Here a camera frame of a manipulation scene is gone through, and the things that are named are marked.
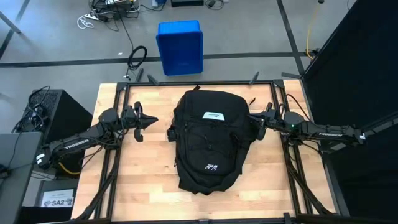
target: wooden table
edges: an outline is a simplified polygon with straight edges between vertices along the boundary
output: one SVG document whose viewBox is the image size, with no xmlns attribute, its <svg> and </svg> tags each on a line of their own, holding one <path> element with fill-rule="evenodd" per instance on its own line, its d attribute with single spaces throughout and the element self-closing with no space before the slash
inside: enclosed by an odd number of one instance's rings
<svg viewBox="0 0 398 224">
<path fill-rule="evenodd" d="M 294 95 L 307 109 L 300 82 L 285 80 L 284 83 L 286 92 Z M 272 130 L 267 130 L 263 141 L 255 141 L 251 145 L 243 165 L 243 174 L 226 192 L 214 192 L 205 196 L 193 195 L 178 188 L 177 170 L 173 166 L 175 142 L 167 141 L 166 130 L 180 97 L 192 88 L 193 86 L 147 86 L 131 89 L 129 104 L 134 105 L 135 101 L 140 101 L 145 114 L 156 116 L 159 121 L 142 132 L 144 142 L 136 142 L 133 131 L 124 139 L 113 220 L 274 218 L 283 217 L 284 212 L 294 216 L 279 133 Z M 113 106 L 115 89 L 115 83 L 101 84 L 93 124 L 98 122 L 102 111 Z M 203 85 L 201 89 L 227 91 L 242 96 L 247 102 L 256 97 L 249 107 L 252 113 L 261 112 L 268 102 L 272 102 L 269 85 Z M 302 113 L 291 99 L 289 106 L 292 111 Z M 86 154 L 95 150 L 96 148 L 87 150 Z M 308 186 L 324 206 L 334 212 L 318 153 L 306 146 L 300 146 L 300 152 Z M 104 151 L 101 151 L 82 171 L 72 218 L 79 216 L 97 192 L 103 159 Z M 300 190 L 298 194 L 304 212 Z M 105 216 L 108 196 L 104 196 L 102 217 Z"/>
</svg>

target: blue plastic bin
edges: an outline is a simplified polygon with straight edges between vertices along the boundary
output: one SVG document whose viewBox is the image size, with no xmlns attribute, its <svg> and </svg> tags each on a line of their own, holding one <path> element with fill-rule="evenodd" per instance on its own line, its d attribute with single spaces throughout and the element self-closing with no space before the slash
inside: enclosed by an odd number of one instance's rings
<svg viewBox="0 0 398 224">
<path fill-rule="evenodd" d="M 165 75 L 203 71 L 203 33 L 198 21 L 162 22 L 156 41 Z"/>
</svg>

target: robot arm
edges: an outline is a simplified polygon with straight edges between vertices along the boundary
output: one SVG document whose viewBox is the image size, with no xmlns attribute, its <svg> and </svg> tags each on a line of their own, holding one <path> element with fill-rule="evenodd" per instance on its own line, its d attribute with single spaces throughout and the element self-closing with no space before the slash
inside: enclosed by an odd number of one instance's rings
<svg viewBox="0 0 398 224">
<path fill-rule="evenodd" d="M 362 131 L 351 126 L 317 125 L 291 111 L 287 111 L 283 119 L 278 116 L 277 111 L 272 109 L 272 103 L 268 103 L 265 111 L 249 115 L 259 130 L 258 140 L 264 138 L 266 128 L 280 131 L 287 136 L 290 144 L 298 145 L 306 140 L 331 140 L 347 144 L 363 144 L 365 140 Z"/>
<path fill-rule="evenodd" d="M 65 139 L 44 145 L 37 157 L 36 163 L 42 169 L 48 169 L 52 164 L 62 160 L 68 154 L 84 151 L 100 145 L 106 150 L 118 149 L 122 141 L 122 132 L 135 128 L 134 137 L 138 142 L 143 141 L 141 129 L 157 121 L 157 118 L 144 115 L 139 102 L 124 108 L 121 118 L 114 108 L 105 110 L 99 116 L 98 124 L 87 131 Z"/>
</svg>

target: concrete floor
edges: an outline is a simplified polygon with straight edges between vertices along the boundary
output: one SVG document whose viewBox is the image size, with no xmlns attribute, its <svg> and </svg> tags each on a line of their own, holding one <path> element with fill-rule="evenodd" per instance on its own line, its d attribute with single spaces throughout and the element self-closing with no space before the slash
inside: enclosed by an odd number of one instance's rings
<svg viewBox="0 0 398 224">
<path fill-rule="evenodd" d="M 308 24 L 318 3 L 316 0 L 282 2 L 298 51 L 303 52 Z M 14 20 L 24 3 L 27 7 L 23 14 L 20 13 L 20 20 L 17 19 L 23 34 L 11 37 L 0 59 L 2 133 L 8 133 L 20 119 L 31 91 L 45 85 L 66 90 L 92 113 L 100 83 L 126 81 L 122 76 L 127 66 L 114 63 L 4 68 L 2 63 L 126 58 L 131 52 L 120 21 L 119 32 L 111 31 L 96 21 L 91 21 L 94 29 L 77 27 L 78 17 L 89 12 L 88 1 L 2 0 L 0 10 Z M 141 4 L 150 6 L 150 0 L 141 0 Z M 311 49 L 322 47 L 326 42 L 347 13 L 346 4 L 347 0 L 326 0 L 320 6 L 310 39 Z M 148 57 L 158 57 L 155 42 L 158 24 L 181 20 L 200 22 L 204 54 L 292 52 L 277 0 L 230 0 L 220 11 L 212 11 L 205 6 L 171 8 L 169 1 L 162 12 L 147 11 L 140 13 L 138 19 L 124 21 L 134 45 L 144 45 L 148 48 Z M 0 21 L 0 43 L 8 33 L 9 28 Z M 306 68 L 310 60 L 306 57 L 300 59 L 299 63 Z M 202 74 L 179 77 L 166 77 L 160 62 L 145 62 L 142 68 L 159 81 L 171 82 L 250 80 L 257 71 L 260 72 L 259 79 L 271 80 L 281 78 L 281 72 L 299 73 L 293 57 L 209 59 L 204 61 Z"/>
</svg>

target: black curtain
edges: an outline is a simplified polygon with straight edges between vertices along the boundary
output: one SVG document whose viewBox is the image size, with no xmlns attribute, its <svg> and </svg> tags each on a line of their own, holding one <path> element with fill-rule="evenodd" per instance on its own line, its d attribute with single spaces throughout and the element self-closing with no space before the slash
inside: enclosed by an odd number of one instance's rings
<svg viewBox="0 0 398 224">
<path fill-rule="evenodd" d="M 397 25 L 398 1 L 356 1 L 303 80 L 316 123 L 366 129 L 398 113 Z M 393 126 L 331 155 L 351 216 L 398 219 L 397 134 Z"/>
</svg>

